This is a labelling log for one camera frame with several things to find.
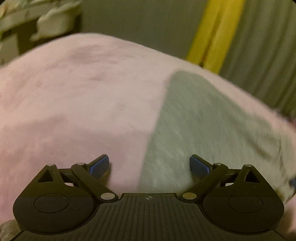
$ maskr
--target gray fabric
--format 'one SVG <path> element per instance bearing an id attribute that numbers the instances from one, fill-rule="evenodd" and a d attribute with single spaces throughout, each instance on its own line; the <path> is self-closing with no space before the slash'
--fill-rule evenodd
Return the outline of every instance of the gray fabric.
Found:
<path id="1" fill-rule="evenodd" d="M 139 190 L 180 193 L 194 184 L 189 157 L 240 169 L 253 164 L 285 202 L 294 189 L 293 148 L 270 125 L 240 109 L 195 74 L 179 72 L 166 100 L 143 163 Z"/>
<path id="2" fill-rule="evenodd" d="M 296 110 L 296 4 L 246 0 L 220 75 L 271 108 Z"/>
<path id="3" fill-rule="evenodd" d="M 16 220 L 10 220 L 0 225 L 0 240 L 9 241 L 20 232 Z"/>
<path id="4" fill-rule="evenodd" d="M 207 0 L 83 0 L 83 32 L 186 58 Z"/>

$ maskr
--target gray patch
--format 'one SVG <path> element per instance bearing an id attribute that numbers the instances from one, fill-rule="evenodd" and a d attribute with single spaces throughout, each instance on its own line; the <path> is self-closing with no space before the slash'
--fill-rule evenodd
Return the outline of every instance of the gray patch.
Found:
<path id="1" fill-rule="evenodd" d="M 201 76 L 178 72 L 148 145 L 138 191 L 183 193 L 194 184 L 189 158 L 240 169 L 254 165 L 287 200 L 293 149 L 269 123 L 247 114 Z"/>

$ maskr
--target silver rivet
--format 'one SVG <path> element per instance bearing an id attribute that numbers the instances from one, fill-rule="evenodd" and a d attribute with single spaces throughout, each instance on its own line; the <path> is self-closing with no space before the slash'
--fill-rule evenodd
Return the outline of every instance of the silver rivet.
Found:
<path id="1" fill-rule="evenodd" d="M 111 200 L 111 199 L 115 198 L 115 195 L 114 195 L 114 193 L 105 192 L 101 195 L 101 198 L 104 200 Z"/>
<path id="2" fill-rule="evenodd" d="M 197 196 L 195 193 L 192 192 L 186 192 L 182 195 L 183 198 L 187 199 L 187 200 L 192 200 L 195 199 Z"/>

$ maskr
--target ribbed black surface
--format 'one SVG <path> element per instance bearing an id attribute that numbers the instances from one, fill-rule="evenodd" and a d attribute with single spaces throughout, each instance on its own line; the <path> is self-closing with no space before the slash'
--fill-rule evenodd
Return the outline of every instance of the ribbed black surface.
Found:
<path id="1" fill-rule="evenodd" d="M 183 203 L 177 200 L 174 194 L 124 194 L 118 202 L 102 204 L 88 223 L 72 232 L 42 236 L 24 231 L 15 240 L 283 241 L 284 239 L 274 231 L 244 236 L 221 230 L 204 217 L 196 204 Z"/>

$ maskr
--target yellow fabric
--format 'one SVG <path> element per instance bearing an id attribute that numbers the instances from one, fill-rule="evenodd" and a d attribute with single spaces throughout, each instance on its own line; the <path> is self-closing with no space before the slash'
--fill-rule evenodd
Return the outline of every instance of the yellow fabric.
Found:
<path id="1" fill-rule="evenodd" d="M 239 24 L 245 0 L 208 0 L 187 60 L 219 73 Z"/>

